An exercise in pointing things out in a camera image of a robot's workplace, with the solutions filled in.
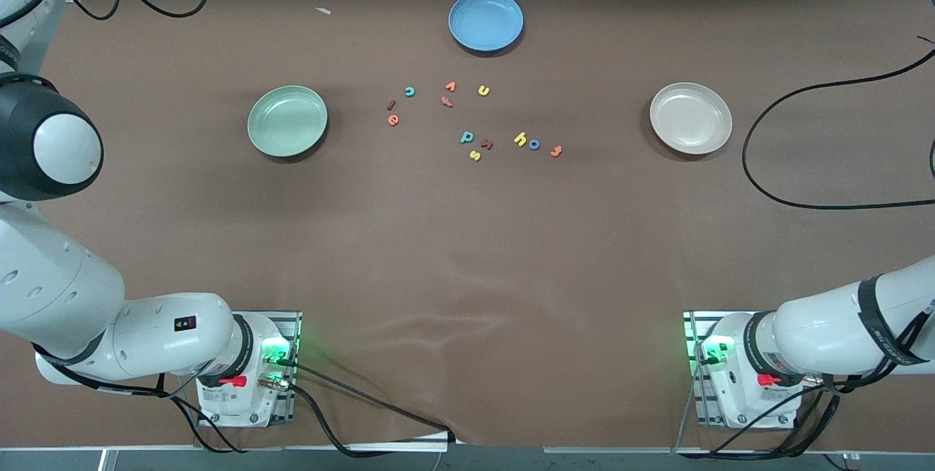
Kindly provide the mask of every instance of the gray floor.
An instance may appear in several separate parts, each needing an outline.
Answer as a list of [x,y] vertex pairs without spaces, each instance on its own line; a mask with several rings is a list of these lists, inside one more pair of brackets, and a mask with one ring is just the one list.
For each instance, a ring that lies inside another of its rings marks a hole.
[[[99,451],[0,451],[0,470],[96,471]],[[354,460],[334,451],[253,451],[215,455],[206,451],[121,451],[114,471],[432,471],[431,454],[393,454]],[[867,471],[935,469],[935,455],[862,455]],[[541,448],[479,448],[451,445],[438,471],[834,471],[819,455],[773,462],[689,461],[659,454],[546,454]]]

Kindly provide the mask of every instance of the red button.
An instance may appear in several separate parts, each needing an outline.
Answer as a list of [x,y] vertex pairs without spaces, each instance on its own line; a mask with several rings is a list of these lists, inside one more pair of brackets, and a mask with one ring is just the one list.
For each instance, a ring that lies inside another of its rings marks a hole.
[[218,381],[221,383],[230,383],[234,387],[247,387],[247,377],[244,375],[238,375],[238,377],[233,378],[221,378]]
[[772,384],[779,383],[782,381],[782,378],[774,377],[774,375],[757,375],[757,383],[763,387],[769,387]]

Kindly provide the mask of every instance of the plate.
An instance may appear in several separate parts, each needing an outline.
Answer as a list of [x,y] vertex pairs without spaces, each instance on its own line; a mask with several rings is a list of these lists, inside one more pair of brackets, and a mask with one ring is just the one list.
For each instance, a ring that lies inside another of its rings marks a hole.
[[514,0],[458,0],[448,13],[448,29],[468,49],[497,51],[519,38],[523,11]]
[[260,98],[247,118],[247,135],[264,154],[291,157],[321,139],[328,124],[328,109],[311,89],[285,85]]
[[727,102],[701,84],[667,85],[652,98],[652,129],[670,148],[701,155],[728,141],[732,121]]

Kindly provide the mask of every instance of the blue plate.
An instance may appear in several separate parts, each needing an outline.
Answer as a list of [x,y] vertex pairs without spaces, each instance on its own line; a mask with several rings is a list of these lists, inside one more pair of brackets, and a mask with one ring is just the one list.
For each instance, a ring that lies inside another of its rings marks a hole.
[[448,28],[461,45],[497,51],[523,31],[523,11],[514,0],[458,0],[448,13]]

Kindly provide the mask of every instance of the brown table surface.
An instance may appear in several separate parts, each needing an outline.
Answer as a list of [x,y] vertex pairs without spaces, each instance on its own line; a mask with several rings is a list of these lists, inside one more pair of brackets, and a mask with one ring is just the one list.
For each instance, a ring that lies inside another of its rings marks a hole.
[[[930,207],[787,208],[739,165],[746,129],[786,91],[925,54],[929,0],[517,0],[524,36],[496,58],[454,44],[454,1],[210,0],[173,20],[124,0],[104,23],[71,7],[45,76],[96,122],[106,159],[93,187],[42,210],[121,271],[128,298],[300,309],[304,361],[488,445],[668,447],[689,380],[682,311],[775,308],[935,252]],[[752,171],[805,202],[931,197],[933,74],[782,105]],[[678,81],[730,105],[734,135],[714,155],[680,158],[652,134],[650,99]],[[245,129],[279,85],[310,86],[329,110],[324,144],[291,164]],[[495,143],[480,162],[465,129]],[[512,145],[520,131],[543,148]],[[2,445],[191,443],[172,405],[56,387],[26,342],[0,339]],[[303,385],[345,441],[430,431]],[[935,451],[909,428],[935,416],[933,388],[856,392],[814,447]],[[725,435],[691,421],[684,445]],[[304,405],[234,440],[325,443]]]

